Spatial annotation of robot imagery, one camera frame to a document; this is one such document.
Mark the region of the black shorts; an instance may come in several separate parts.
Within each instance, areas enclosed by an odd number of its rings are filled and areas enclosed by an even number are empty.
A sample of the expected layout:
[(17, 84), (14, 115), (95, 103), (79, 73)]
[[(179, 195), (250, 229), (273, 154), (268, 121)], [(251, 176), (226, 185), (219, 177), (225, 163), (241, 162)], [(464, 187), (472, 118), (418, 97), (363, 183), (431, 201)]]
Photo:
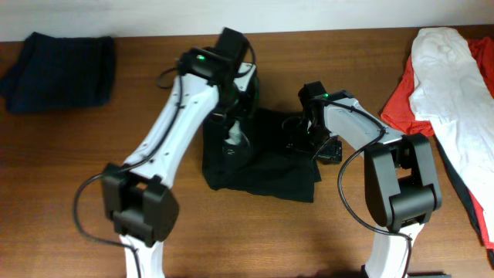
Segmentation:
[(234, 124), (203, 124), (202, 174), (213, 190), (231, 189), (312, 203), (321, 181), (313, 156), (295, 147), (293, 128), (302, 114), (259, 108)]

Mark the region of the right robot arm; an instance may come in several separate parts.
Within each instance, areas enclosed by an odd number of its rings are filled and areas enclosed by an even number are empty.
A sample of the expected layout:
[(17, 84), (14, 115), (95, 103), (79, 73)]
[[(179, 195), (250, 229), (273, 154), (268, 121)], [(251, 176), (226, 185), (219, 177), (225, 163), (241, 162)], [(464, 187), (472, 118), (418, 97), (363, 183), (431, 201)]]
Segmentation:
[(364, 159), (364, 194), (371, 225), (361, 219), (347, 201), (343, 205), (363, 227), (374, 232), (374, 242), (360, 276), (407, 277), (412, 247), (433, 212), (442, 206), (442, 194), (429, 139), (406, 135), (372, 114), (346, 90), (326, 92), (320, 81), (306, 83), (298, 92), (303, 113), (295, 125), (298, 145), (314, 159), (339, 139), (353, 154), (324, 158), (339, 163), (337, 190), (343, 193), (343, 175), (350, 162)]

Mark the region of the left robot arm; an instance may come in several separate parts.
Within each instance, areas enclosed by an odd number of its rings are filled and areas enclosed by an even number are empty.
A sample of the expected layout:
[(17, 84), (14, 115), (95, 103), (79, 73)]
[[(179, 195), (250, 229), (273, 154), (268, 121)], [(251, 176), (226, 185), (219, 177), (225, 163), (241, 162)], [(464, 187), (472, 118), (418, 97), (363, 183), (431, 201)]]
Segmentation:
[(259, 96), (253, 51), (240, 32), (224, 28), (213, 47), (183, 53), (171, 95), (147, 136), (123, 165), (109, 164), (101, 185), (106, 217), (125, 249), (128, 277), (163, 277), (164, 241), (179, 205), (171, 192), (192, 138), (209, 119), (226, 129), (251, 116)]

